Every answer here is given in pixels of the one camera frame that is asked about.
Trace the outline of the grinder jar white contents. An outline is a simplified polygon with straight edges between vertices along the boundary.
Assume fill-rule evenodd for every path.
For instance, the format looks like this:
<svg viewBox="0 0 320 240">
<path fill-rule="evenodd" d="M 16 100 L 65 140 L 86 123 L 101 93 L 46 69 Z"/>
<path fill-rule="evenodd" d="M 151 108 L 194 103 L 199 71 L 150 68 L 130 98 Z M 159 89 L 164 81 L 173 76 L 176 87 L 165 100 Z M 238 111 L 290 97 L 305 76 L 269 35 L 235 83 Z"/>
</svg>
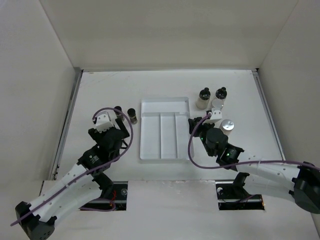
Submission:
<svg viewBox="0 0 320 240">
<path fill-rule="evenodd" d="M 199 92 L 198 99 L 196 100 L 197 108 L 204 110 L 208 107 L 211 98 L 211 92 L 208 87 L 205 87 Z"/>
</svg>

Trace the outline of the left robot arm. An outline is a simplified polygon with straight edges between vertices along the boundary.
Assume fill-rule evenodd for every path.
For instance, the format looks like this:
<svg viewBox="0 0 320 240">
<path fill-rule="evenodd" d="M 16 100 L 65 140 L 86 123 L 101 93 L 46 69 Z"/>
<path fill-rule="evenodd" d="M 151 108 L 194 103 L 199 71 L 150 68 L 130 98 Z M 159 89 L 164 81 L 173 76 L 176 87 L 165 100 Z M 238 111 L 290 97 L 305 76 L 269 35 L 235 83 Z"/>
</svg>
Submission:
<svg viewBox="0 0 320 240">
<path fill-rule="evenodd" d="M 50 190 L 15 207 L 16 224 L 30 240 L 48 239 L 70 213 L 112 195 L 114 183 L 104 172 L 126 153 L 131 144 L 125 139 L 132 139 L 133 133 L 133 127 L 125 127 L 120 119 L 95 119 L 95 127 L 88 130 L 95 145 Z"/>
</svg>

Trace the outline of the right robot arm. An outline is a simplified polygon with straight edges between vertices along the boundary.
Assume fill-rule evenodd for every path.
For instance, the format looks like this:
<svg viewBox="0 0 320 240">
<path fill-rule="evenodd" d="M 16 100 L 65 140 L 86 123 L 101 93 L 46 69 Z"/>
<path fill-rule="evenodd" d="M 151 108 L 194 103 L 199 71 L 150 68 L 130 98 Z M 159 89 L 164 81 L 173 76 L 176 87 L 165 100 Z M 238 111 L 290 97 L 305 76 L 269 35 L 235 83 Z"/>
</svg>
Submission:
<svg viewBox="0 0 320 240">
<path fill-rule="evenodd" d="M 215 157 L 214 170 L 237 173 L 232 192 L 238 198 L 247 194 L 267 195 L 295 203 L 301 209 L 320 212 L 320 169 L 310 162 L 266 160 L 229 143 L 210 114 L 188 119 L 189 142 L 199 138 L 207 155 Z"/>
</svg>

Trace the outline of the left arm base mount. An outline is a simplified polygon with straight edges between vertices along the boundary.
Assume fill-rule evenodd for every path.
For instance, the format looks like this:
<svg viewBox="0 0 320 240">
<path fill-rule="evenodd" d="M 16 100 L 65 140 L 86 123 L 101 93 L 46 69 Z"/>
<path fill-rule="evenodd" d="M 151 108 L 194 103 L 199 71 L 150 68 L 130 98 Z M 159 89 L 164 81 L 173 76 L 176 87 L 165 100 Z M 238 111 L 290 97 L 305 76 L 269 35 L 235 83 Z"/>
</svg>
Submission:
<svg viewBox="0 0 320 240">
<path fill-rule="evenodd" d="M 116 181 L 108 196 L 94 199 L 80 208 L 81 211 L 112 212 L 126 211 L 128 182 Z"/>
</svg>

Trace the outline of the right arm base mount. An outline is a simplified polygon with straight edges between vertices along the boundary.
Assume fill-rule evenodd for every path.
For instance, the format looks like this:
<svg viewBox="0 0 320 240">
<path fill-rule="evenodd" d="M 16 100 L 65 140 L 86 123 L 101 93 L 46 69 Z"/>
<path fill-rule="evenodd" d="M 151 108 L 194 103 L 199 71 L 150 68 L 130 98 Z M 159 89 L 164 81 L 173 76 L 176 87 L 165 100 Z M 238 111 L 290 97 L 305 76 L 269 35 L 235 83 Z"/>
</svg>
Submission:
<svg viewBox="0 0 320 240">
<path fill-rule="evenodd" d="M 220 211 L 265 210 L 260 194 L 249 194 L 245 189 L 248 173 L 238 173 L 234 180 L 215 182 L 218 208 Z"/>
</svg>

